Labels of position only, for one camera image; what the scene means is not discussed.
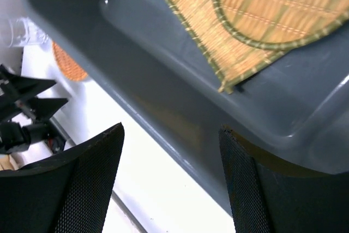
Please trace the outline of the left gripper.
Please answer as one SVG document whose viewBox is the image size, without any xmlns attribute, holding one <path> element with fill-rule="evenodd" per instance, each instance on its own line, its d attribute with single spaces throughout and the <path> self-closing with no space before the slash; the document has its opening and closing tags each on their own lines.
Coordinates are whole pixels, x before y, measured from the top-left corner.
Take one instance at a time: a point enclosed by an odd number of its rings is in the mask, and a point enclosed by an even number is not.
<svg viewBox="0 0 349 233">
<path fill-rule="evenodd" d="M 52 135 L 49 120 L 67 98 L 38 98 L 55 80 L 12 74 L 1 65 L 1 154 Z M 21 126 L 19 114 L 32 120 Z M 61 153 L 1 172 L 1 232 L 102 232 L 124 143 L 115 124 Z"/>
</svg>

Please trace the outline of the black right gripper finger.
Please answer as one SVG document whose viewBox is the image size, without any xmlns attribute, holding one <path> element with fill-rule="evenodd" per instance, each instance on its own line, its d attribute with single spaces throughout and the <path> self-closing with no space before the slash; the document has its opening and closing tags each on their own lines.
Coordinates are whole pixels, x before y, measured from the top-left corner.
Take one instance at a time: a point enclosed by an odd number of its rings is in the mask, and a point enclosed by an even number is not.
<svg viewBox="0 0 349 233">
<path fill-rule="evenodd" d="M 236 232 L 348 232 L 348 173 L 304 168 L 229 127 L 219 147 Z"/>
</svg>

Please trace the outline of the rectangular bamboo mat tray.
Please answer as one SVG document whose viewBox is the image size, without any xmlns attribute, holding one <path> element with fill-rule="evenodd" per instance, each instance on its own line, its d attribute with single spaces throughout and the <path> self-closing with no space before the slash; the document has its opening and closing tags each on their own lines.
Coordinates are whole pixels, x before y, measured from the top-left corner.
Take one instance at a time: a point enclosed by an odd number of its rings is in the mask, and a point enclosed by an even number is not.
<svg viewBox="0 0 349 233">
<path fill-rule="evenodd" d="M 241 43 L 217 17 L 215 0 L 163 0 L 196 43 L 221 82 L 219 92 L 231 94 L 235 85 L 255 75 L 285 53 Z"/>
</svg>

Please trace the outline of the round green-rimmed bamboo tray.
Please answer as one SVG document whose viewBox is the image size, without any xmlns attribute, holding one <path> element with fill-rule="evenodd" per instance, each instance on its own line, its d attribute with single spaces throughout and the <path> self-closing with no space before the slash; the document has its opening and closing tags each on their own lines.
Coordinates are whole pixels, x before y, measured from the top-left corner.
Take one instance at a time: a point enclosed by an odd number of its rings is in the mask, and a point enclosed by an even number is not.
<svg viewBox="0 0 349 233">
<path fill-rule="evenodd" d="M 348 20 L 348 0 L 212 0 L 217 19 L 235 40 L 286 51 L 328 36 Z"/>
</svg>

